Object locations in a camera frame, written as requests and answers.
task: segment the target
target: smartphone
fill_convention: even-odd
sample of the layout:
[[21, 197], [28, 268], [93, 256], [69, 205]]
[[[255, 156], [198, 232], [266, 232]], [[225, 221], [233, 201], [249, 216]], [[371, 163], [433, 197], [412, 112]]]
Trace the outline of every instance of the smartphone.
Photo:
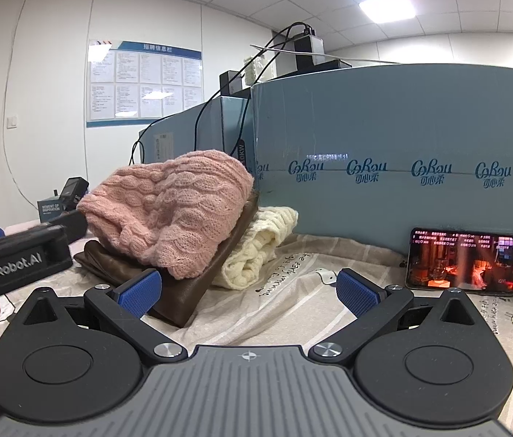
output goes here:
[[415, 228], [406, 286], [513, 295], [513, 235]]

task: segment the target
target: ceiling light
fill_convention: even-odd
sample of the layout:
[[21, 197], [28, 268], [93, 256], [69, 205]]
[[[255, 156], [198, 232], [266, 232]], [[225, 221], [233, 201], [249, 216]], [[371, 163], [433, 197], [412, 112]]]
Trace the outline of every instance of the ceiling light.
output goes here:
[[359, 7], [378, 24], [409, 20], [416, 16], [410, 0], [366, 0]]

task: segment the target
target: bed sheet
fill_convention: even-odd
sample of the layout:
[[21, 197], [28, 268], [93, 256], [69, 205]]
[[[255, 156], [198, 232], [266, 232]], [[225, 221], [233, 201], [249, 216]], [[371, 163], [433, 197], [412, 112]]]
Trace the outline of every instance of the bed sheet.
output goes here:
[[[78, 243], [72, 249], [75, 253], [80, 248]], [[403, 284], [402, 261], [404, 258], [392, 251], [349, 239], [291, 235], [277, 248], [276, 259], [263, 267], [259, 283], [244, 291], [210, 288], [184, 328], [149, 316], [143, 320], [190, 352], [197, 344], [300, 344], [307, 353], [313, 344], [355, 319], [337, 299], [334, 287], [325, 284], [327, 279], [349, 267], [380, 286]], [[0, 335], [8, 318], [34, 288], [48, 286], [58, 295], [81, 295], [99, 282], [75, 264], [63, 273], [2, 296]], [[513, 298], [470, 297], [513, 364]], [[500, 420], [513, 431], [513, 391]]]

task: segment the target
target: cardboard box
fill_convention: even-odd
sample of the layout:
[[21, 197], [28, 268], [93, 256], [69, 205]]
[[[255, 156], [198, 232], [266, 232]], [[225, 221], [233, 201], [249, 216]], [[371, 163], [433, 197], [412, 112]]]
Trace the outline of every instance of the cardboard box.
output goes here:
[[513, 69], [400, 64], [252, 94], [261, 205], [402, 254], [413, 228], [513, 234]]

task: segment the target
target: paper notice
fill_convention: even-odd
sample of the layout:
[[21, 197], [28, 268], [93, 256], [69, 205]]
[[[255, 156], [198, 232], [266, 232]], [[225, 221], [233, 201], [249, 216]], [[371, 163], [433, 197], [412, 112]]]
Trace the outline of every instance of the paper notice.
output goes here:
[[174, 134], [159, 133], [155, 136], [154, 162], [165, 162], [174, 158]]
[[112, 120], [115, 118], [115, 86], [113, 84], [91, 84], [90, 119]]
[[202, 103], [202, 89], [184, 87], [184, 110]]
[[92, 83], [115, 81], [115, 51], [107, 52], [101, 62], [90, 63], [90, 81]]
[[180, 86], [182, 84], [182, 59], [163, 56], [162, 79], [164, 84]]
[[141, 118], [161, 118], [161, 100], [165, 96], [161, 86], [141, 85]]
[[164, 93], [169, 94], [163, 99], [163, 116], [180, 113], [184, 109], [181, 87], [163, 87]]
[[141, 64], [141, 77], [142, 84], [161, 84], [161, 56], [159, 54], [145, 54], [139, 55]]
[[202, 61], [196, 59], [183, 59], [184, 85], [191, 87], [202, 86]]
[[115, 96], [115, 118], [139, 116], [139, 86], [117, 85]]
[[117, 51], [117, 82], [139, 82], [139, 54]]

